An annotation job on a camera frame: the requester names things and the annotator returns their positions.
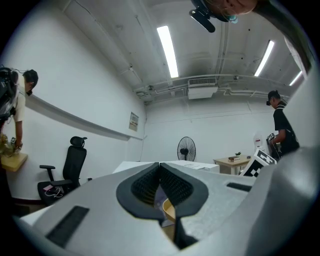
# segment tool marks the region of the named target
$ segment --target black fan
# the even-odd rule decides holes
[[[192,138],[183,137],[178,145],[177,155],[179,160],[194,161],[196,158],[196,145]]]

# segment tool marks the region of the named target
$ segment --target air conditioner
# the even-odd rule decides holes
[[[218,90],[216,84],[215,77],[190,79],[188,81],[188,98],[190,100],[211,98]]]

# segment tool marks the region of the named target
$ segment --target white t-shirt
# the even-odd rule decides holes
[[[26,108],[26,91],[25,91],[25,78],[22,74],[18,73],[18,81],[16,83],[17,89],[19,90],[18,97],[15,104],[15,115],[13,119],[15,122],[23,121],[25,118]]]

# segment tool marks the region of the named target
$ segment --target office chair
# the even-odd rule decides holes
[[[68,149],[62,172],[64,180],[54,180],[52,174],[52,170],[56,169],[54,166],[39,166],[47,170],[50,178],[50,181],[39,182],[37,185],[39,196],[46,206],[54,204],[59,198],[80,186],[79,176],[87,156],[87,150],[84,148],[86,139],[86,137],[77,136],[71,138],[71,146]]]

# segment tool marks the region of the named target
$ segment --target ceiling light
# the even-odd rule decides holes
[[[298,78],[302,75],[302,71],[299,72],[299,74],[296,75],[296,77],[292,80],[292,82],[289,84],[289,86],[292,86],[297,80]]]
[[[168,26],[161,26],[156,29],[158,31],[164,54],[166,57],[166,62],[168,63],[171,78],[179,77],[178,67],[176,61],[176,55],[174,50],[174,45],[170,36],[170,31]]]
[[[266,65],[267,60],[270,57],[270,54],[271,54],[271,51],[272,51],[272,48],[274,47],[274,45],[275,45],[275,43],[270,40],[269,43],[268,43],[268,46],[266,48],[266,51],[264,53],[264,56],[262,58],[262,61],[261,61],[260,65],[259,65],[258,69],[256,70],[255,74],[254,74],[255,77],[258,77],[260,75],[262,69]]]

